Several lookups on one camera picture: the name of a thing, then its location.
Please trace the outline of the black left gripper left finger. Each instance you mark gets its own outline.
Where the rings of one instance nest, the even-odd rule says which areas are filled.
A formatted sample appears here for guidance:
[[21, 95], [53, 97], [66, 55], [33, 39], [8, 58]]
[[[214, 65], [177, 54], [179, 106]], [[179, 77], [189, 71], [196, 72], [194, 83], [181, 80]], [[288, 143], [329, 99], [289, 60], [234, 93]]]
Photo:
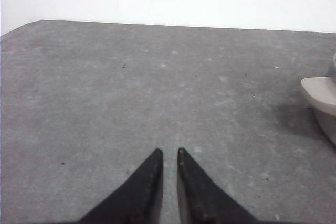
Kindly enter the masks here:
[[163, 198], [163, 152], [156, 148], [130, 177], [79, 223], [159, 223]]

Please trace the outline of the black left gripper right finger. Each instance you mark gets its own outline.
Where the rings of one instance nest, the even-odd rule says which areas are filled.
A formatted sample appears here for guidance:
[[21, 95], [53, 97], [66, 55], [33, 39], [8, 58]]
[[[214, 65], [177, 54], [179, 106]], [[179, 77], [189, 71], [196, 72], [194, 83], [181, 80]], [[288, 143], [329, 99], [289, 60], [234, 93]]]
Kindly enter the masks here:
[[256, 223], [205, 173], [183, 147], [177, 152], [177, 195], [181, 223]]

